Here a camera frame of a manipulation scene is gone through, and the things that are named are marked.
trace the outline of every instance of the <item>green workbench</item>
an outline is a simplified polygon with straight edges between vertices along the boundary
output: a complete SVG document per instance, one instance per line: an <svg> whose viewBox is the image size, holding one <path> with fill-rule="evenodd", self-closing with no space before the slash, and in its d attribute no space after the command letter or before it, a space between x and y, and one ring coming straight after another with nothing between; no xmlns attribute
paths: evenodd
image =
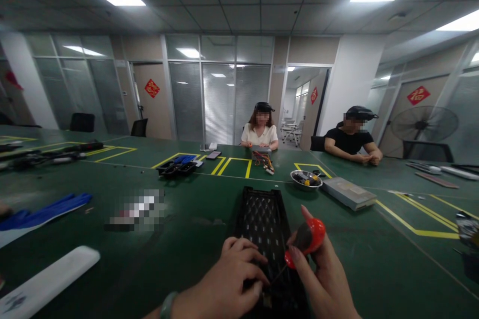
<svg viewBox="0 0 479 319"><path fill-rule="evenodd" d="M0 126L0 144L21 140L22 150L55 150L95 138L105 148L86 160L0 172L1 201L15 210L35 211L69 193L93 195L85 207L0 249L0 273L6 279L0 297L77 246L100 252L100 261L35 318L141 318L170 291L200 280L218 259L244 186L281 190L292 231L303 221L301 204L324 222L364 318L472 318L479 313L479 284L465 275L462 257L454 251L467 251L458 240L455 213L479 215L477 182L446 174L445 180L460 186L448 189L414 175L398 159L371 167L326 153L288 150L272 154L271 176L250 161L249 150L223 145L221 157L205 160L195 174L166 181L153 168L177 154L203 157L199 143ZM289 177L297 168L343 177L375 193L378 203L353 212L323 192L301 192ZM104 230L125 203L159 188L165 191L166 210L155 231ZM218 225L212 225L215 219Z"/></svg>

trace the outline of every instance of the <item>hand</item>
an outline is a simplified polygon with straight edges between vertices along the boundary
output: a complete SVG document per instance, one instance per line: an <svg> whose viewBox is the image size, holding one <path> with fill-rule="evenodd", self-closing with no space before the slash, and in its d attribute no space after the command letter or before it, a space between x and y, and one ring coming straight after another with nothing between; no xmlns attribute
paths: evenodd
<svg viewBox="0 0 479 319"><path fill-rule="evenodd" d="M365 156L365 155L360 155L356 154L351 156L351 160L353 162L358 162L358 163L367 163L371 160L372 156Z"/></svg>
<svg viewBox="0 0 479 319"><path fill-rule="evenodd" d="M303 205L301 206L301 213L306 220L313 218ZM287 244L291 244L295 238L296 232L293 233ZM309 295L317 319L360 318L354 308L346 273L344 273L343 266L334 252L327 234L324 236L321 247L316 252L311 253L311 257L316 263L315 272L312 271L308 260L299 249L290 245L289 252Z"/></svg>
<svg viewBox="0 0 479 319"><path fill-rule="evenodd" d="M379 156L372 155L371 159L369 160L369 163L372 165L378 165L380 161L381 158Z"/></svg>
<svg viewBox="0 0 479 319"><path fill-rule="evenodd" d="M263 271L250 263L252 260L267 263L257 249L245 238L228 238L220 260L197 285L175 298L171 318L240 318L249 312L258 301L263 286L269 285ZM243 292L246 279L256 281Z"/></svg>

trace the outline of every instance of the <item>wristband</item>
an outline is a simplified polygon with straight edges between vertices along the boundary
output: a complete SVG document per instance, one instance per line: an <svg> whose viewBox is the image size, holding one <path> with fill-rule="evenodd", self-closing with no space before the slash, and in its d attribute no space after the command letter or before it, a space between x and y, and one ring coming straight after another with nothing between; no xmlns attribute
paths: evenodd
<svg viewBox="0 0 479 319"><path fill-rule="evenodd" d="M177 295L178 292L171 292L166 296L165 301L161 305L160 319L170 319L171 304Z"/></svg>

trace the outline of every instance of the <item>black cap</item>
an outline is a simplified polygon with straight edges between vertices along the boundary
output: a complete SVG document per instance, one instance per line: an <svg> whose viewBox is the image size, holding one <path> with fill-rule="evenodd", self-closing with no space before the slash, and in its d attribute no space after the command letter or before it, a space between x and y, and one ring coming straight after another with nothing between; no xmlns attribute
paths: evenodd
<svg viewBox="0 0 479 319"><path fill-rule="evenodd" d="M258 102L254 109L258 112L274 112L273 108L268 102Z"/></svg>
<svg viewBox="0 0 479 319"><path fill-rule="evenodd" d="M348 112L346 112L346 118L349 120L356 119L370 121L372 119L379 118L379 116L366 107L353 106L348 110Z"/></svg>

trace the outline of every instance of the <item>red screwdriver handle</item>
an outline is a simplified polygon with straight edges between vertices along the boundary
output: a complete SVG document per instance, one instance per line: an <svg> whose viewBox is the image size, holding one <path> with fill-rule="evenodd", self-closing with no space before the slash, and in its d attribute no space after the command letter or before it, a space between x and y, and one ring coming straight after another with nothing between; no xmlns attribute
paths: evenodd
<svg viewBox="0 0 479 319"><path fill-rule="evenodd" d="M306 256L318 250L321 244L323 244L325 234L326 227L323 222L316 218L310 218L300 225L292 245ZM288 250L284 254L284 260L288 267L296 269Z"/></svg>

